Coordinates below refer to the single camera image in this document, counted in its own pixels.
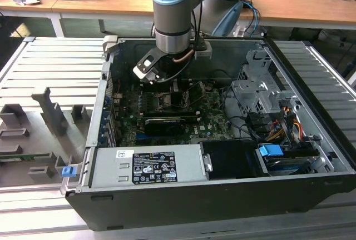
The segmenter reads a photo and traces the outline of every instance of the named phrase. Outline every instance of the metal bracket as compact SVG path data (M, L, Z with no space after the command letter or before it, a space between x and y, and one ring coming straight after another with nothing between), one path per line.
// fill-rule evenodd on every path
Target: metal bracket
M158 47L152 48L148 53L141 58L136 64L136 67L143 73L147 73L151 68L167 54L162 52Z

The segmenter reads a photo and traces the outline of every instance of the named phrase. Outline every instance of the white table leg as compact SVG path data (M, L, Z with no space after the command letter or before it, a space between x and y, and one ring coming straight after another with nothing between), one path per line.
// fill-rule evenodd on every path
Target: white table leg
M105 24L104 24L104 20L103 19L99 19L99 28L100 28L100 32L105 33Z
M53 29L55 30L56 37L65 37L66 30L63 25L63 20L59 13L50 13L48 14L49 19L51 19Z

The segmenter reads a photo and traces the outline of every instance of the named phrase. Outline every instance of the chassis vent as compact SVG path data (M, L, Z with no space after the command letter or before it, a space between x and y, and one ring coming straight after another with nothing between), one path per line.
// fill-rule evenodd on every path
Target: chassis vent
M263 113L263 106L261 102L258 100L257 104L255 105L257 113Z
M247 113L251 112L252 109L249 106L241 107L241 111L243 115L246 115Z
M248 79L247 74L246 74L245 71L242 69L242 70L240 71L239 76L238 76L238 80L247 80L247 79Z

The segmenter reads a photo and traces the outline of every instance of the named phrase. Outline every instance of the floor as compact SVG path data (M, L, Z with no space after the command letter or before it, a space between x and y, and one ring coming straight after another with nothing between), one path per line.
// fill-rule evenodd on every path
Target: floor
M101 38L107 34L115 34L119 36L147 36L150 34L152 24L150 22L105 21L106 33L100 32L97 20L65 19L64 26L66 36L68 37ZM262 29L267 31L268 36L272 37L273 39L286 41L289 39L292 30L291 28L282 27L264 27ZM23 18L22 24L18 27L17 31L22 36L55 37L52 23L49 19L46 18ZM298 40L301 39L309 41L315 35L315 30L301 29L298 35ZM342 42L340 40L341 38L345 38L346 41ZM322 32L319 34L319 39L313 42L313 46L330 64L335 67L345 51L354 41L356 41L356 33L353 31L322 30ZM2 57L3 60L4 58L8 58L12 53L13 49L9 49L8 47L0 47L0 57ZM346 65L354 58L356 58L356 44L343 58L337 70L342 72Z

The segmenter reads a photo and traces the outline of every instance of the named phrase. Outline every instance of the desk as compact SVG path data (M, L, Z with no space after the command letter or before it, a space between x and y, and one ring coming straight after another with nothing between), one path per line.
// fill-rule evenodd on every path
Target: desk
M253 0L253 3L261 13L260 25L356 29L353 0Z
M35 6L17 6L0 0L5 16L46 17L51 19L57 37L64 37L63 18L151 21L152 0L41 0ZM325 29L356 29L356 2L342 0L253 0L261 13L260 25ZM251 11L244 9L240 24L248 24Z

